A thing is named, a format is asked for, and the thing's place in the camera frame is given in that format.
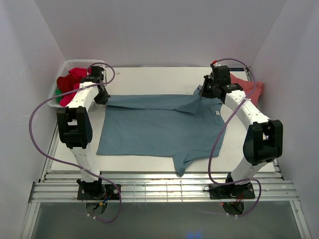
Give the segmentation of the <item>blue t shirt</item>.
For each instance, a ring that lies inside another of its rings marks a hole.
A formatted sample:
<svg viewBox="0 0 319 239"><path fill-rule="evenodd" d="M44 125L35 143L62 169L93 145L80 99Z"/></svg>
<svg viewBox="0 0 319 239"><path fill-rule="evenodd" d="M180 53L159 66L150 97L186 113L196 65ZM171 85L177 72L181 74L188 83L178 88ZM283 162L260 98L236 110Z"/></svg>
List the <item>blue t shirt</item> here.
<svg viewBox="0 0 319 239"><path fill-rule="evenodd" d="M113 95L106 103L98 155L171 157L182 176L196 160L217 157L223 143L219 99L191 95Z"/></svg>

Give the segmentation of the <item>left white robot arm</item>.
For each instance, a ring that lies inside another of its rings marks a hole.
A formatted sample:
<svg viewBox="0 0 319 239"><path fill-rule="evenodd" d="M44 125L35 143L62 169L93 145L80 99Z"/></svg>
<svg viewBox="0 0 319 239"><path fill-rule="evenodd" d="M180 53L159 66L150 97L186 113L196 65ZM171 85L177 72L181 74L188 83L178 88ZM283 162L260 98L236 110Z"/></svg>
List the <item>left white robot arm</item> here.
<svg viewBox="0 0 319 239"><path fill-rule="evenodd" d="M94 64L90 67L90 73L82 78L80 90L71 102L57 111L60 141L70 149L80 166L81 179L77 180L77 183L84 193L95 199L105 195L106 187L98 178L101 172L90 147L93 129L88 110L93 103L98 105L107 103L110 95L103 84L105 80L105 69Z"/></svg>

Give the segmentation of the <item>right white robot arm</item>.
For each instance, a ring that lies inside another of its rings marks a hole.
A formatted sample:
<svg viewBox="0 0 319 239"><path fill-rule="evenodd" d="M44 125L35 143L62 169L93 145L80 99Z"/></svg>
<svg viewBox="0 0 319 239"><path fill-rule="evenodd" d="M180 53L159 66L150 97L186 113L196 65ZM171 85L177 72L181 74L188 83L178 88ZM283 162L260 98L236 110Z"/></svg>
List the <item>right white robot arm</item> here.
<svg viewBox="0 0 319 239"><path fill-rule="evenodd" d="M243 88L231 83L228 66L220 65L218 60L211 63L212 72L204 76L200 95L217 98L230 108L244 125L247 133L243 144L243 159L231 171L225 183L212 182L213 190L238 197L245 190L255 174L268 163L279 158L283 152L283 124L271 120L252 102Z"/></svg>

